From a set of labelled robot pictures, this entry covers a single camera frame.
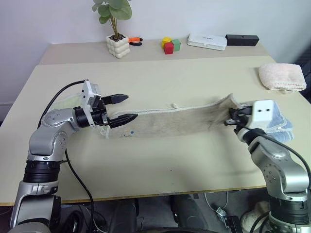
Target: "yellow block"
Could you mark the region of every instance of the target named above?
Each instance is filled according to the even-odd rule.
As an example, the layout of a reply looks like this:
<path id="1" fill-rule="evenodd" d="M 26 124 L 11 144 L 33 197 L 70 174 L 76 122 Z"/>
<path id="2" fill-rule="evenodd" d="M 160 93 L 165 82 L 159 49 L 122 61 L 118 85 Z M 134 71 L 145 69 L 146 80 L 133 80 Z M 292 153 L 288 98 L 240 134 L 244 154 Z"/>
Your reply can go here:
<path id="1" fill-rule="evenodd" d="M 165 43 L 168 43 L 168 42 L 171 42 L 172 41 L 172 38 L 170 37 L 164 37 L 163 40 L 162 40 L 162 48 L 164 48 L 164 45 Z"/>

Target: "white box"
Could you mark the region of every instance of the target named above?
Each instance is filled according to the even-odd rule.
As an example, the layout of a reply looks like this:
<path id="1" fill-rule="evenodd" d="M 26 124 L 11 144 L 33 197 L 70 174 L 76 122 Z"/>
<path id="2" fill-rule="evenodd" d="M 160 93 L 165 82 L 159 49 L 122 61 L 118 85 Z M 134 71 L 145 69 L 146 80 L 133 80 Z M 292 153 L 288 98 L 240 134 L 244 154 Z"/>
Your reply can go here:
<path id="1" fill-rule="evenodd" d="M 225 50 L 227 39 L 214 35 L 190 34 L 187 44 L 212 50 Z"/>

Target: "green block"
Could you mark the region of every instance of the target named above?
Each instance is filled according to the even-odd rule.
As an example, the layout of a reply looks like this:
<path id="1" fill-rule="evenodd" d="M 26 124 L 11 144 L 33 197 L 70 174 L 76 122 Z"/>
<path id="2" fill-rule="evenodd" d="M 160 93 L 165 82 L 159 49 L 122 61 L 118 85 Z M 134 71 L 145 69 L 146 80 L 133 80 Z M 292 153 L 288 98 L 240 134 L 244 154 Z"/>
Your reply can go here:
<path id="1" fill-rule="evenodd" d="M 180 50 L 180 41 L 178 39 L 172 40 L 172 43 L 174 44 L 174 51 Z"/>

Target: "white wall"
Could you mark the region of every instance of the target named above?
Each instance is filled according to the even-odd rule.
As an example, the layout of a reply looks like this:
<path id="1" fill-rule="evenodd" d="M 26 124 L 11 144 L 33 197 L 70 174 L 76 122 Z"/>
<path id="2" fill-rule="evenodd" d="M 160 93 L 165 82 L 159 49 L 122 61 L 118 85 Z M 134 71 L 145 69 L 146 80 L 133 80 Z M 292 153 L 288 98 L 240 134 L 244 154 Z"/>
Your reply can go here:
<path id="1" fill-rule="evenodd" d="M 277 62 L 293 62 L 311 42 L 311 0 L 132 0 L 133 17 L 120 31 L 144 39 L 189 32 L 256 34 Z M 2 0 L 0 120 L 50 43 L 103 41 L 92 0 Z"/>

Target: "green leaf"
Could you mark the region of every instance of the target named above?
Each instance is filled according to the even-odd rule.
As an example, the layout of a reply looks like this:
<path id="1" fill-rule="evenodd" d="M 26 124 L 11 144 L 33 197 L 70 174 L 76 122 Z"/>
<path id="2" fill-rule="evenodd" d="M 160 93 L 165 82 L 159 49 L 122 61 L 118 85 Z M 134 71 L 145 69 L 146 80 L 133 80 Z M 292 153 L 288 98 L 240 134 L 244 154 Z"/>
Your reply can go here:
<path id="1" fill-rule="evenodd" d="M 107 21 L 110 19 L 110 16 L 106 16 L 106 17 L 103 17 L 103 16 L 100 16 L 99 17 L 99 22 L 101 24 L 104 24 L 104 23 L 107 23 Z"/>
<path id="2" fill-rule="evenodd" d="M 98 13 L 102 17 L 106 17 L 110 15 L 110 10 L 107 5 L 100 5 L 97 9 Z"/>
<path id="3" fill-rule="evenodd" d="M 115 9 L 109 5 L 109 10 L 112 16 L 118 20 L 128 20 L 132 17 L 132 9 L 127 0 L 122 0 L 122 8 Z"/>
<path id="4" fill-rule="evenodd" d="M 96 3 L 92 6 L 92 10 L 95 12 L 97 8 L 101 5 L 101 3 Z"/>
<path id="5" fill-rule="evenodd" d="M 102 4 L 103 2 L 104 2 L 104 0 L 93 0 L 94 1 L 94 3 L 96 3 L 96 4 Z"/>
<path id="6" fill-rule="evenodd" d="M 105 2 L 109 3 L 109 5 L 115 9 L 120 9 L 123 5 L 122 0 L 106 0 Z"/>

